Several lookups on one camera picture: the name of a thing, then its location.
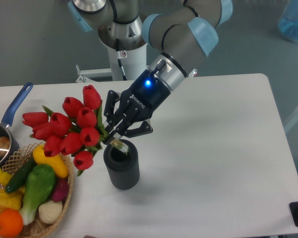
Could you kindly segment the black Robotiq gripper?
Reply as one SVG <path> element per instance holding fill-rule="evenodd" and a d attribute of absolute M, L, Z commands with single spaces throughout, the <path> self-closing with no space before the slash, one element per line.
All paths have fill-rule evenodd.
<path fill-rule="evenodd" d="M 147 69 L 122 93 L 109 90 L 104 108 L 104 126 L 108 136 L 103 144 L 109 145 L 113 139 L 152 133 L 150 118 L 169 95 L 169 89 L 158 78 L 151 76 Z M 115 104 L 119 101 L 119 107 L 114 113 Z M 141 121 L 139 127 L 128 129 L 132 124 Z"/>

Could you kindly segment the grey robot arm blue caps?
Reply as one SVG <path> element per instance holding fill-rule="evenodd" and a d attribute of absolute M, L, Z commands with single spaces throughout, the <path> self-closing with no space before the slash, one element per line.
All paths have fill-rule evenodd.
<path fill-rule="evenodd" d="M 131 80 L 109 91 L 104 115 L 109 144 L 152 132 L 150 118 L 218 43 L 215 28 L 229 20 L 229 0 L 185 0 L 167 16 L 144 17 L 136 0 L 71 0 L 80 27 L 96 31 L 107 48 L 113 80 Z"/>

